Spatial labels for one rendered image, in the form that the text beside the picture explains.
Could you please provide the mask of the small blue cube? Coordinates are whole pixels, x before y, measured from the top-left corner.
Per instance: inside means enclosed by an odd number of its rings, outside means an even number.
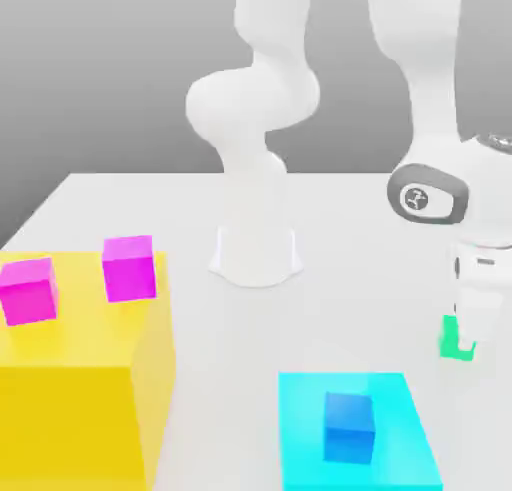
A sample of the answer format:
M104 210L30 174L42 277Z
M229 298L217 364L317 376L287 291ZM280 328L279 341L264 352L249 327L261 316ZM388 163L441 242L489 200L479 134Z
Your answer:
M376 426L368 395L327 392L323 417L323 456L328 462L369 465Z

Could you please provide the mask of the small magenta cube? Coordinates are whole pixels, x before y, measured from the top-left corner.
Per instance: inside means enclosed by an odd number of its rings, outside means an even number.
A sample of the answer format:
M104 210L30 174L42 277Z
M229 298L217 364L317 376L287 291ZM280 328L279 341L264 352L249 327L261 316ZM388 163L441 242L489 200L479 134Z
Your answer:
M0 269L0 304L10 327L56 319L58 295L50 257L8 262Z
M153 299L157 296L151 235L105 239L102 268L109 302Z

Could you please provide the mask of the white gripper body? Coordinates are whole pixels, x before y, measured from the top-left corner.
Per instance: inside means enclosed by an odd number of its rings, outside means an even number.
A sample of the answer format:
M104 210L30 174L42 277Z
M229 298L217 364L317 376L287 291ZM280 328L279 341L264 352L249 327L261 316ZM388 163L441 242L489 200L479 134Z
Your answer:
M455 292L455 311L459 319L494 319L501 312L504 293L461 285Z

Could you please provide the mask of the large yellow box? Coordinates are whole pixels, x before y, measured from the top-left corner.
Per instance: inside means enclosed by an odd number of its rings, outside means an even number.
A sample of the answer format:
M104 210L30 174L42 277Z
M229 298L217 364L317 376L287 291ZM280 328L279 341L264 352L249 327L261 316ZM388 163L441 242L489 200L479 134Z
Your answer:
M167 256L153 299L107 300L96 252L56 252L54 320L0 308L0 491L152 491L176 376Z

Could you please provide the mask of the small green cube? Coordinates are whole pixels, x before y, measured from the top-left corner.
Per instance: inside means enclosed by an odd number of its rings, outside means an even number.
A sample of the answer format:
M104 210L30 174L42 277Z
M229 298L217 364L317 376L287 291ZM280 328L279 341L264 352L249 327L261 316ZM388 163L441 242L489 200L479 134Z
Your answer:
M442 358L462 362L474 360L476 343L461 331L455 314L443 316L438 346Z

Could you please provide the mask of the large cyan box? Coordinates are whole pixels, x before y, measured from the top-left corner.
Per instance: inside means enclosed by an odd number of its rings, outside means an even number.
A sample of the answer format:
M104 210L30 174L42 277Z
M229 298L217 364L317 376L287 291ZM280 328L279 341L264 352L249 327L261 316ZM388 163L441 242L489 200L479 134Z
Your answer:
M372 398L376 438L369 465L324 460L327 392ZM278 413L282 491L443 491L435 458L401 373L282 372Z

